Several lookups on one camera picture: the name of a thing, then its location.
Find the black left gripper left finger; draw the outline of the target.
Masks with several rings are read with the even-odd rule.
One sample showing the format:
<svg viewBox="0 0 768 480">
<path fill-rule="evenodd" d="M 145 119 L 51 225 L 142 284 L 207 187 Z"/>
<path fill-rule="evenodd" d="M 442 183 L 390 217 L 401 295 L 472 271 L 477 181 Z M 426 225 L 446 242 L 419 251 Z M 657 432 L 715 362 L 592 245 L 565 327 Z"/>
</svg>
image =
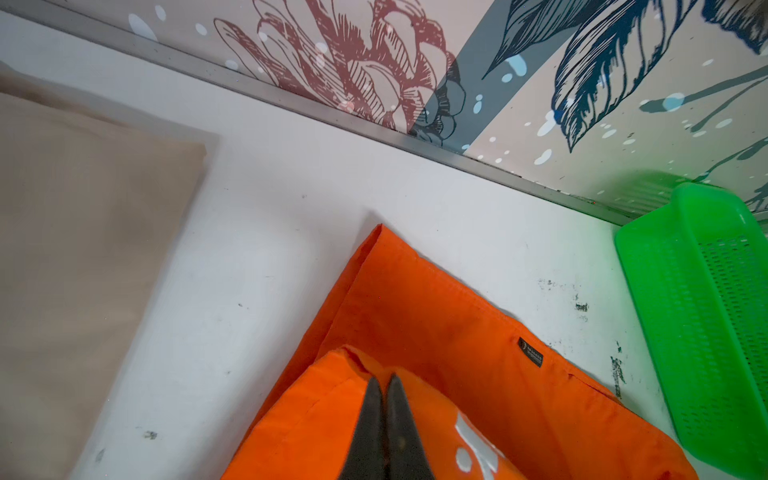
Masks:
<svg viewBox="0 0 768 480">
<path fill-rule="evenodd" d="M 369 380 L 347 456 L 338 477 L 382 480 L 386 478 L 385 415 L 378 380 Z"/>
</svg>

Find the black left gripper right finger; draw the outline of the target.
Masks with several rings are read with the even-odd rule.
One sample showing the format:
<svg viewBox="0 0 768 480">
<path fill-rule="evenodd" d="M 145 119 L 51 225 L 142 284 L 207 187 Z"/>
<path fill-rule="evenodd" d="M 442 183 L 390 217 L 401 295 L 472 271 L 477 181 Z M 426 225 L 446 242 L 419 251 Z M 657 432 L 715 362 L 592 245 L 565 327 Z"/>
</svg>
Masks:
<svg viewBox="0 0 768 480">
<path fill-rule="evenodd" d="M 386 478 L 434 479 L 402 380 L 393 374 L 385 400 Z"/>
</svg>

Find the orange shorts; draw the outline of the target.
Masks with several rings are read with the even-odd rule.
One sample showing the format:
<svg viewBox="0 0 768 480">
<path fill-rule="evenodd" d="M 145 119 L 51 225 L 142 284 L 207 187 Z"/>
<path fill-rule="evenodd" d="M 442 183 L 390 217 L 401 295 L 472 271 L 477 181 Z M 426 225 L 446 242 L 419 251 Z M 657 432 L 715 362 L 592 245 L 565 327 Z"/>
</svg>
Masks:
<svg viewBox="0 0 768 480">
<path fill-rule="evenodd" d="M 437 479 L 692 479 L 681 447 L 384 225 L 350 258 L 224 471 L 336 479 L 372 383 Z"/>
</svg>

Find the beige shorts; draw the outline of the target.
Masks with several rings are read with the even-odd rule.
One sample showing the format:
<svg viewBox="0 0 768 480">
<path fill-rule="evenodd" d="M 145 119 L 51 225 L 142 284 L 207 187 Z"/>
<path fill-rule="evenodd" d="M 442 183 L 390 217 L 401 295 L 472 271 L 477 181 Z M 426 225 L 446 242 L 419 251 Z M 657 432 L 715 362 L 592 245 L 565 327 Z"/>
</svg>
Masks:
<svg viewBox="0 0 768 480">
<path fill-rule="evenodd" d="M 1 475 L 65 479 L 144 316 L 203 170 L 1 70 Z"/>
</svg>

